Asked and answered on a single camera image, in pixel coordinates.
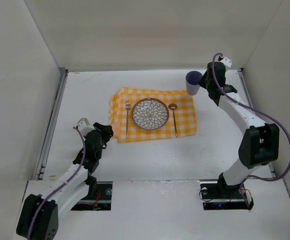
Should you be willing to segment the silver fork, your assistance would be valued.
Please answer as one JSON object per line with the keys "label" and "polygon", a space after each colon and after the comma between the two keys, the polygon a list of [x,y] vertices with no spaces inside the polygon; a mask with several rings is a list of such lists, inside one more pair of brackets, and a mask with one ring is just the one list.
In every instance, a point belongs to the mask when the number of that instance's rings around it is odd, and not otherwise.
{"label": "silver fork", "polygon": [[129,130],[129,110],[131,109],[131,103],[129,100],[125,102],[125,110],[126,110],[126,124],[125,124],[125,137],[128,138],[128,130]]}

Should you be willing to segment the copper spoon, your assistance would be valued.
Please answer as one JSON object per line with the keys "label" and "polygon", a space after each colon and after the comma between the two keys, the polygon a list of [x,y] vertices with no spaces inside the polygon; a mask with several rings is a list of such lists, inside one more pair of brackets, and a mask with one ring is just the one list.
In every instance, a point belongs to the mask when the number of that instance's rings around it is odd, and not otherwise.
{"label": "copper spoon", "polygon": [[175,132],[175,136],[178,137],[177,123],[176,123],[176,115],[175,115],[175,110],[177,109],[177,105],[175,103],[171,103],[171,104],[168,105],[168,108],[170,110],[172,110],[174,132]]}

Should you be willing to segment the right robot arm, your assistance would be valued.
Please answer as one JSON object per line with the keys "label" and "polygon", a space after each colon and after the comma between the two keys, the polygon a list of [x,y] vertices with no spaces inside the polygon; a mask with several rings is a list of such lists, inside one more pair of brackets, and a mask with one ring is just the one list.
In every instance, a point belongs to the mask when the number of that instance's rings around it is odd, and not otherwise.
{"label": "right robot arm", "polygon": [[238,91],[226,84],[225,73],[226,66],[222,62],[210,62],[199,85],[207,90],[209,98],[229,115],[242,133],[238,159],[217,180],[219,193],[229,196],[256,169],[277,160],[280,129],[249,109]]}

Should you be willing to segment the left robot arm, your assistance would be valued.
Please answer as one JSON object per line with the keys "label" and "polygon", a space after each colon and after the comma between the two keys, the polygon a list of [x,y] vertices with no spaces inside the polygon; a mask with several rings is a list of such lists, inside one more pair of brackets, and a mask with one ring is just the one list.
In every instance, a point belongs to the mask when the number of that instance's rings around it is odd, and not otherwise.
{"label": "left robot arm", "polygon": [[113,128],[98,122],[90,125],[82,118],[74,130],[82,141],[82,149],[55,183],[40,194],[26,197],[15,230],[18,236],[27,240],[54,239],[60,218],[81,199],[94,195],[97,180],[92,174],[99,166],[107,143],[114,136]]}

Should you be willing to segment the lavender cup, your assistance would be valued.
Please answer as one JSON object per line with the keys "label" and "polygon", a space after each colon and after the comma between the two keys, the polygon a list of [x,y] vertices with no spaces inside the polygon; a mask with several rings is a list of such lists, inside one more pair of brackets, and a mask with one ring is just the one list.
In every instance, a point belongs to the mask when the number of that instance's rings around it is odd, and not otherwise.
{"label": "lavender cup", "polygon": [[200,89],[200,81],[203,75],[199,71],[190,71],[185,76],[187,94],[194,96]]}

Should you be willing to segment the yellow white checkered cloth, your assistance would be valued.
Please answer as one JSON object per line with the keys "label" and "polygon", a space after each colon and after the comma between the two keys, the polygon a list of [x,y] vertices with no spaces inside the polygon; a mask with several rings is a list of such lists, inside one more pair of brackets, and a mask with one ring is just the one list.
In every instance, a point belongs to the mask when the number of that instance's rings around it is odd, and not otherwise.
{"label": "yellow white checkered cloth", "polygon": [[186,90],[122,87],[109,99],[109,121],[119,143],[193,136],[197,118]]}

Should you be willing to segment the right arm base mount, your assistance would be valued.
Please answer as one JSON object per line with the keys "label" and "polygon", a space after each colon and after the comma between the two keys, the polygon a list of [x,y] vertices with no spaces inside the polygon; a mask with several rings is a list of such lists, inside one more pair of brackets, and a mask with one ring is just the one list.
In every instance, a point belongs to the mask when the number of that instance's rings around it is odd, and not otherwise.
{"label": "right arm base mount", "polygon": [[244,185],[222,193],[217,180],[200,181],[199,198],[204,210],[250,211],[254,207],[253,195]]}

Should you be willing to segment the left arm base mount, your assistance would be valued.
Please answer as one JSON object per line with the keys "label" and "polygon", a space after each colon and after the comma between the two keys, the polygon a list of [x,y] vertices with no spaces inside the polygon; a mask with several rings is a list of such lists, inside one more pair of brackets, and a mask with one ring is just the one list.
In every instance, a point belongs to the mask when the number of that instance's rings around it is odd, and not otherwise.
{"label": "left arm base mount", "polygon": [[89,188],[88,195],[71,209],[72,211],[110,211],[112,205],[113,182],[98,181]]}

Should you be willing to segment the floral patterned bowl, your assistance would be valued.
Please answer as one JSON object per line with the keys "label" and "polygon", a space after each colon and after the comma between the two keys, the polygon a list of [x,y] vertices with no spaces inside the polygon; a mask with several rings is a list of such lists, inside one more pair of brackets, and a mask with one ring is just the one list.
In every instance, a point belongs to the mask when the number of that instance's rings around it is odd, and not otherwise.
{"label": "floral patterned bowl", "polygon": [[131,117],[139,128],[155,131],[164,127],[169,120],[167,105],[157,98],[143,98],[134,104]]}

